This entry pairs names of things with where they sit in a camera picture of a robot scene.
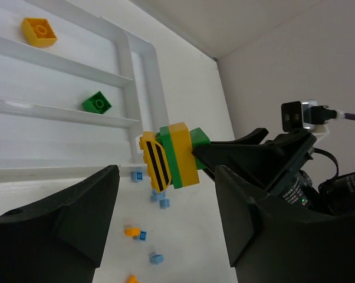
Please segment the yellow square lego brick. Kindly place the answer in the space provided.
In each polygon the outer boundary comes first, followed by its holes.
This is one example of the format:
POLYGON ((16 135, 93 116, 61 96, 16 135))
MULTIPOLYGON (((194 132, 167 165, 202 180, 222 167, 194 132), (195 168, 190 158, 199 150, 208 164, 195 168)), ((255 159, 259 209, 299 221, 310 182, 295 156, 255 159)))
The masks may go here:
POLYGON ((48 20, 44 18, 24 18, 21 30, 28 43, 33 47, 47 48, 57 42, 57 36, 48 20))

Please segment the green square lego brick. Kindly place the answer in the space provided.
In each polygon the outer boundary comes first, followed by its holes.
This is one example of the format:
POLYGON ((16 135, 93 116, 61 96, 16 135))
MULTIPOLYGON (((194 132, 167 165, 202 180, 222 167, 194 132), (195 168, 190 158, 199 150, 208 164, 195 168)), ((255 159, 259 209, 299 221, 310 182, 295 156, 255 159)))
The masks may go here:
POLYGON ((94 95, 81 103, 82 109, 89 113, 104 114, 111 109, 111 104, 105 98, 101 91, 96 92, 94 95))

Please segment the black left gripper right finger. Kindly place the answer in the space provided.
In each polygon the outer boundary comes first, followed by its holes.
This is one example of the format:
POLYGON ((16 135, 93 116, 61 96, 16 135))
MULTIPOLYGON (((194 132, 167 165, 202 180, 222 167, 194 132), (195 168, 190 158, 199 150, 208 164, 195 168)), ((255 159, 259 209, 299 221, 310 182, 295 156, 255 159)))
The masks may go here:
POLYGON ((239 282, 355 282, 355 212, 291 205, 225 166, 216 168, 215 189, 239 282))

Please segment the large yellow green lego stack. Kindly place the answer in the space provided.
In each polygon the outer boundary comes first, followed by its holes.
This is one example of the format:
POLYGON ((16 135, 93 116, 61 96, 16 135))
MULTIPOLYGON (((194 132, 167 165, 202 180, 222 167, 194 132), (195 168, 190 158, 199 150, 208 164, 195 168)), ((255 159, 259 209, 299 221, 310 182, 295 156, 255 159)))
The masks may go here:
POLYGON ((193 150, 210 143, 201 128, 189 130, 184 122, 161 127, 157 133, 145 131, 139 146, 152 188, 163 193, 169 186, 180 189, 198 184, 198 171, 206 166, 193 155, 193 150))

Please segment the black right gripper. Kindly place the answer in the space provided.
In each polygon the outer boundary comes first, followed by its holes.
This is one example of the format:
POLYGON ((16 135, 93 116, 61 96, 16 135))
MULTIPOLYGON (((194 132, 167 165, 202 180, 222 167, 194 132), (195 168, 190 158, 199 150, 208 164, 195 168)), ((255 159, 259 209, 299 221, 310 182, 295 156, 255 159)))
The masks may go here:
MULTIPOLYGON (((257 128, 234 142, 261 143, 268 133, 266 128, 257 128)), ((315 141, 309 131, 296 129, 262 145, 201 145, 193 150, 193 155, 206 166, 204 171, 212 180, 216 169, 225 166, 248 183, 292 205, 334 216, 354 212, 355 172, 340 176, 336 158, 315 148, 315 141), (313 154, 328 157, 336 167, 335 175, 318 188, 302 169, 313 154)))

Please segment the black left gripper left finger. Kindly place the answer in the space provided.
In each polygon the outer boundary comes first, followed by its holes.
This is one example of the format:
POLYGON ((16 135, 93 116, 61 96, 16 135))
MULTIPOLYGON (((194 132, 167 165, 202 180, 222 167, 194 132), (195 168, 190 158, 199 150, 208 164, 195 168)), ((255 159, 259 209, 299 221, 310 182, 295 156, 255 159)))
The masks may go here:
POLYGON ((0 216, 0 282, 92 282, 119 189, 119 168, 0 216))

